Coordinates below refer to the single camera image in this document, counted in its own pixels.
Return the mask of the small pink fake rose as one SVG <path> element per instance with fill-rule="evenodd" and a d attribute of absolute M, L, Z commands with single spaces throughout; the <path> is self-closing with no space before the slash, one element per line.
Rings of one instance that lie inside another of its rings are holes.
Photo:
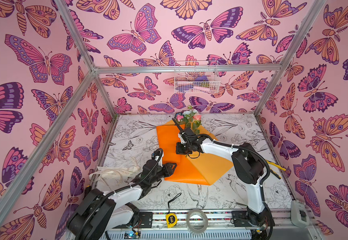
<path fill-rule="evenodd" d="M 186 121 L 185 121 L 185 117 L 183 116 L 182 113 L 177 113 L 175 115 L 175 120 L 179 125 L 185 125 Z"/>

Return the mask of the white fake rose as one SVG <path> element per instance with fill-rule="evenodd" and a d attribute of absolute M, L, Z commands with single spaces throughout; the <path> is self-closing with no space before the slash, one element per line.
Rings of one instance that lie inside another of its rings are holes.
<path fill-rule="evenodd" d="M 183 122 L 185 123 L 185 128 L 191 128 L 193 122 L 195 121 L 194 116 L 198 113 L 196 109 L 192 106 L 188 106 L 186 110 L 182 111 Z"/>

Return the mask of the orange wrapping paper sheet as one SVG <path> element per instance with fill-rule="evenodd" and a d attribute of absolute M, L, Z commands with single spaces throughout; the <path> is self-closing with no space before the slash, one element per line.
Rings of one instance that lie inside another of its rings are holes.
<path fill-rule="evenodd" d="M 157 126 L 156 132 L 159 147 L 164 152 L 162 163 L 177 164 L 175 172 L 165 178 L 166 181 L 211 186 L 234 166 L 231 161 L 212 154 L 176 154 L 180 131 L 173 121 Z"/>

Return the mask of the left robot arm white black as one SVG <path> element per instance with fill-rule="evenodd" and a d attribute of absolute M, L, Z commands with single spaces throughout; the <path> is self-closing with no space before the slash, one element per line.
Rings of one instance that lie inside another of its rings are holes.
<path fill-rule="evenodd" d="M 111 225 L 135 226 L 139 209 L 132 202 L 144 198 L 165 179 L 172 176 L 176 163 L 162 162 L 163 149 L 153 152 L 139 173 L 127 186 L 108 193 L 91 190 L 68 219 L 66 228 L 76 240 L 98 240 Z"/>

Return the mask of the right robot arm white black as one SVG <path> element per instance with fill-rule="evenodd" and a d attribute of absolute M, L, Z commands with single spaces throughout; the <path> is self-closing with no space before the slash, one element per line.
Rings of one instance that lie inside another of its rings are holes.
<path fill-rule="evenodd" d="M 217 157 L 219 160 L 232 163 L 236 176 L 245 185 L 247 222 L 253 227 L 266 224 L 272 228 L 275 223 L 266 203 L 263 187 L 271 174 L 271 168 L 264 157 L 249 143 L 222 143 L 210 135 L 196 134 L 191 128 L 183 128 L 177 120 L 172 120 L 179 129 L 180 141 L 176 146 L 176 154 L 187 156 L 189 159 Z"/>

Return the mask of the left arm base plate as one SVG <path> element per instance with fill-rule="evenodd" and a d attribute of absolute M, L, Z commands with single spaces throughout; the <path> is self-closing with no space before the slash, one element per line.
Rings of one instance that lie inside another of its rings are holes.
<path fill-rule="evenodd" d="M 153 212 L 138 212 L 132 217 L 132 228 L 151 229 L 153 222 Z"/>

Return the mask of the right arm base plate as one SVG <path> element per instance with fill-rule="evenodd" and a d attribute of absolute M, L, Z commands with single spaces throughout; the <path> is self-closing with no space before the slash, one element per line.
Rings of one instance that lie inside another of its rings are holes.
<path fill-rule="evenodd" d="M 251 210 L 232 211 L 231 223 L 235 227 L 245 227 L 264 230 L 275 226 L 273 217 L 267 210 L 257 214 Z"/>

